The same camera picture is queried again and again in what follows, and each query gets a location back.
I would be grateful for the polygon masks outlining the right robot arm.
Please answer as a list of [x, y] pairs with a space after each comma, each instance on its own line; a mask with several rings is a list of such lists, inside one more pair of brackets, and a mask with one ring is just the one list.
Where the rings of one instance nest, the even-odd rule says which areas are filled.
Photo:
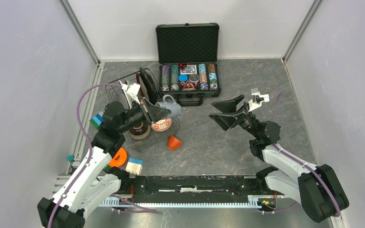
[[268, 94], [253, 92], [251, 99], [238, 108], [243, 99], [244, 95], [240, 95], [212, 102], [219, 112], [209, 114], [209, 117], [224, 131], [240, 126], [254, 137], [249, 141], [251, 154], [270, 164], [257, 173], [257, 191], [283, 193], [300, 204], [316, 223], [340, 217], [349, 207], [349, 200], [333, 168], [327, 164], [309, 163], [278, 144], [281, 127], [274, 121], [262, 122], [253, 114], [255, 109], [270, 101]]

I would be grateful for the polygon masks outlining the dark brown bottom plate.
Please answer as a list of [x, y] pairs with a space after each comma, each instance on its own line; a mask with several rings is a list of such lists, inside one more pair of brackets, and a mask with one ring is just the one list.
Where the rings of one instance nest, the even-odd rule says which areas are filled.
[[154, 80], [146, 72], [146, 70], [142, 67], [139, 68], [139, 74], [140, 74], [140, 77], [141, 77], [141, 82], [143, 82], [143, 84], [146, 88], [147, 95], [148, 95], [148, 100], [152, 104], [157, 103], [159, 95], [158, 95], [157, 87], [156, 87], [156, 84], [155, 84]]

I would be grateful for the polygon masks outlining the white plate teal rim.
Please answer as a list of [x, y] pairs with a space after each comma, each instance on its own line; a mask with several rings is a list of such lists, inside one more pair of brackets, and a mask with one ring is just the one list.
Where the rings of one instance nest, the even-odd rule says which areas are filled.
[[131, 109], [131, 107], [132, 107], [132, 100], [131, 100], [131, 97], [130, 97], [130, 95], [128, 93], [128, 89], [129, 89], [129, 86], [130, 86], [130, 82], [127, 79], [125, 79], [125, 80], [121, 79], [119, 81], [119, 84], [120, 84], [121, 89], [122, 89], [122, 92], [123, 92], [123, 94], [125, 96], [125, 100], [126, 100], [126, 102], [128, 104], [128, 108]]

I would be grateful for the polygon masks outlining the red rim beige plate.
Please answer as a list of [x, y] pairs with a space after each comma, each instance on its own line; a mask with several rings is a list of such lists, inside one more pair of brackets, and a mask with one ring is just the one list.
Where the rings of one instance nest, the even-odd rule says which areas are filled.
[[136, 73], [135, 77], [136, 77], [136, 82], [140, 85], [141, 96], [145, 97], [147, 100], [149, 100], [150, 96], [149, 96], [146, 86], [145, 86], [145, 80], [142, 78], [140, 73]]

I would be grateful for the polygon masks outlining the orange small cup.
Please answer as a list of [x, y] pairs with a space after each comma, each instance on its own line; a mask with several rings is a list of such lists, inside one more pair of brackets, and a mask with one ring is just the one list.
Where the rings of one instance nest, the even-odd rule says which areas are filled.
[[179, 147], [181, 147], [182, 145], [182, 142], [177, 139], [175, 136], [171, 135], [169, 138], [168, 138], [168, 142], [167, 142], [167, 147], [172, 150], [172, 151], [175, 151], [177, 150]]

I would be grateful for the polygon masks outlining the white mug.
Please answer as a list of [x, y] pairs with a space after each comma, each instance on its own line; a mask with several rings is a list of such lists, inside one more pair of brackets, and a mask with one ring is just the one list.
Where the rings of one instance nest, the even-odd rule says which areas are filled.
[[167, 118], [177, 117], [181, 115], [181, 106], [169, 94], [164, 95], [163, 100], [161, 102], [157, 102], [155, 105], [157, 107], [161, 107], [163, 109], [168, 109], [171, 111], [171, 113], [166, 116]]

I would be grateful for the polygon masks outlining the tan ceramic bowl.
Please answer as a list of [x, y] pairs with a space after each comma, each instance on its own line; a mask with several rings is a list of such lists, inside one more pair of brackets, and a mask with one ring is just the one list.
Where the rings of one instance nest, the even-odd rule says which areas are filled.
[[156, 132], [163, 132], [168, 130], [171, 127], [172, 123], [173, 123], [172, 118], [168, 118], [155, 122], [154, 124], [151, 125], [151, 128]]

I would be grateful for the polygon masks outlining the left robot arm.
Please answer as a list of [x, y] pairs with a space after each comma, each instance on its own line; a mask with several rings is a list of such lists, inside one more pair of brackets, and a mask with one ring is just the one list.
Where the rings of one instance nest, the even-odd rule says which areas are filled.
[[110, 102], [103, 121], [81, 164], [63, 187], [50, 199], [42, 198], [38, 214], [45, 228], [82, 228], [89, 215], [112, 193], [126, 193], [130, 180], [110, 171], [95, 186], [101, 170], [115, 157], [125, 142], [124, 133], [142, 123], [155, 123], [171, 117], [172, 111], [153, 105], [145, 98], [133, 101], [129, 109], [121, 102]]

